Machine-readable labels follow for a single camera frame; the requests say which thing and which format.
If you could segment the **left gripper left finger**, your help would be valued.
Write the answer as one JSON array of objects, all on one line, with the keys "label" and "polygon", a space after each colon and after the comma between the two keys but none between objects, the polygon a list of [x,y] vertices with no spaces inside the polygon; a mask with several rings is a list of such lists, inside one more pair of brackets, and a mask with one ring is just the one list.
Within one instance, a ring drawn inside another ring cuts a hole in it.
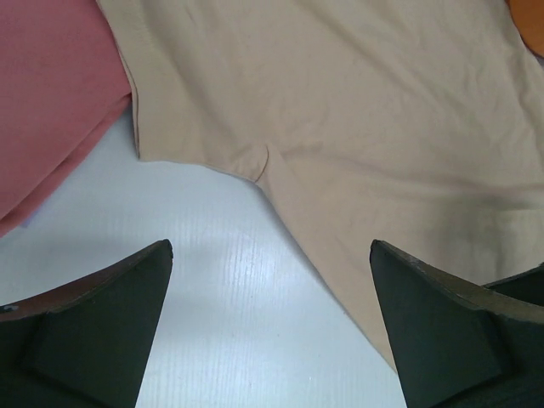
[{"label": "left gripper left finger", "polygon": [[3,407],[133,407],[173,268],[157,241],[1,307]]}]

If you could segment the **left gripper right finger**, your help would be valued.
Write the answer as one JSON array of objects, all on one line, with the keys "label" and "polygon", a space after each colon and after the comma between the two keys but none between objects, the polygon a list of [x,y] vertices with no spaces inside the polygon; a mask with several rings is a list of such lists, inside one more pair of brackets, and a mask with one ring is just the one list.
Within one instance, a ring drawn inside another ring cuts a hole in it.
[{"label": "left gripper right finger", "polygon": [[543,268],[479,286],[373,241],[371,273],[409,407],[543,405]]}]

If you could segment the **beige t shirt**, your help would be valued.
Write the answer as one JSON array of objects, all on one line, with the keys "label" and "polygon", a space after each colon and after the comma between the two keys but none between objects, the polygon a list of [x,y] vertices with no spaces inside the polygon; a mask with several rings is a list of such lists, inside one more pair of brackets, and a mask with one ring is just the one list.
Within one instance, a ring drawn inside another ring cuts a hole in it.
[{"label": "beige t shirt", "polygon": [[140,159],[266,195],[386,361],[380,239],[475,283],[543,259],[543,69],[503,1],[102,1]]}]

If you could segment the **folded pink t shirt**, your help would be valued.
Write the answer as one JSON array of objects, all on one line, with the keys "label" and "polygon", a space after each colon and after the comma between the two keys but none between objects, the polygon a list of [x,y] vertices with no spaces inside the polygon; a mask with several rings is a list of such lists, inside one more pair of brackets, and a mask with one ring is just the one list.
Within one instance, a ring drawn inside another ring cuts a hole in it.
[{"label": "folded pink t shirt", "polygon": [[94,1],[1,3],[1,232],[23,224],[131,100]]}]

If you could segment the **orange plastic basket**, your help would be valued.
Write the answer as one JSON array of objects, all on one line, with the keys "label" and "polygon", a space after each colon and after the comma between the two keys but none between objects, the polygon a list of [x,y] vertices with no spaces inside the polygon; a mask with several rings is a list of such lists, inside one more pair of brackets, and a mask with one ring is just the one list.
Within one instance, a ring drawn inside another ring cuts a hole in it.
[{"label": "orange plastic basket", "polygon": [[543,0],[509,0],[507,6],[525,45],[542,58]]}]

